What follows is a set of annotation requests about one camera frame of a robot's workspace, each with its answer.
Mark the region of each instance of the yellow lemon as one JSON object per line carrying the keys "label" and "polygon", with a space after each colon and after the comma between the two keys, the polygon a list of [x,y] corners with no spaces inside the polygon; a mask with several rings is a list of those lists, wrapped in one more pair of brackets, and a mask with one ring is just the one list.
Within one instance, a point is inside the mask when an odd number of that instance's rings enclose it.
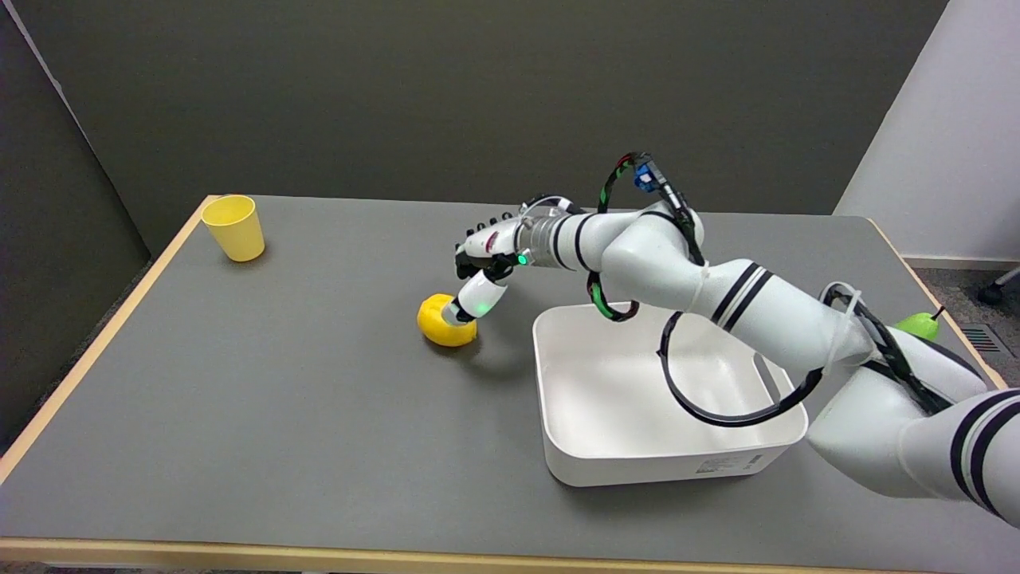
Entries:
{"label": "yellow lemon", "polygon": [[453,301],[453,297],[437,294],[422,302],[418,308],[418,329],[429,342],[445,348],[466,346],[478,336],[477,322],[467,325],[447,325],[443,321],[443,308]]}

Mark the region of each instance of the white robot arm segment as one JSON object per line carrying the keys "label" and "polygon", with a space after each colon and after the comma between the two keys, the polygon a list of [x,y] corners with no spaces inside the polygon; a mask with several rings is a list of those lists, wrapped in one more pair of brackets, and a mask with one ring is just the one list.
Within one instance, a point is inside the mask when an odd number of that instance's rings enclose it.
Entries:
{"label": "white robot arm segment", "polygon": [[[687,214],[700,247],[701,220]],[[617,297],[706,317],[789,371],[851,370],[808,441],[859,484],[889,497],[971,501],[1020,527],[1020,390],[986,393],[952,353],[889,327],[882,330],[892,342],[883,340],[869,321],[749,259],[696,264],[691,233],[677,229],[664,201],[642,211],[506,219],[458,247],[458,272],[474,274],[444,318],[466,323],[487,313],[515,265],[602,273]],[[902,379],[904,366],[926,402]]]}

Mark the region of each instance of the gray table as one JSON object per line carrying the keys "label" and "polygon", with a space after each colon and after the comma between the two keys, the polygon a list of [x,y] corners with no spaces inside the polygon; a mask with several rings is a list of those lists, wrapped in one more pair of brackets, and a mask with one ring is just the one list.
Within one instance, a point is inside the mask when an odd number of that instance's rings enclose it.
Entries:
{"label": "gray table", "polygon": [[[543,459],[530,326],[585,302],[581,274],[516,272],[480,341],[439,352],[417,307],[458,289],[454,241],[502,207],[256,200],[266,253],[231,263],[204,228],[190,232],[193,217],[8,454],[0,558],[414,572],[1020,565],[1020,533],[977,508],[870,493],[806,443],[748,478],[564,486]],[[748,256],[811,294],[846,279],[888,321],[932,310],[866,219],[704,219],[710,260]],[[973,359],[952,329],[940,343]]]}

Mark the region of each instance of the gray wall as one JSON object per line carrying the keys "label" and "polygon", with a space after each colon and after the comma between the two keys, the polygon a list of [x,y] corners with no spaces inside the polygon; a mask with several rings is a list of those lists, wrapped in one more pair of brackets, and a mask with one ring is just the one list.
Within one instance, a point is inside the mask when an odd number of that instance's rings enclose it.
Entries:
{"label": "gray wall", "polygon": [[148,252],[0,8],[0,454]]}
{"label": "gray wall", "polygon": [[209,193],[590,204],[635,148],[831,212],[946,1],[14,4],[158,250]]}

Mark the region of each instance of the plastic cup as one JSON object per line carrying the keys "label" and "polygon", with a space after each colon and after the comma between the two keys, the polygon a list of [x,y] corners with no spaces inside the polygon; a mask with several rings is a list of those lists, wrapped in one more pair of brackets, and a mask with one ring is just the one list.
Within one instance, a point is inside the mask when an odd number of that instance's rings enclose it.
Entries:
{"label": "plastic cup", "polygon": [[250,261],[265,250],[255,200],[247,195],[224,195],[202,209],[202,222],[235,261]]}

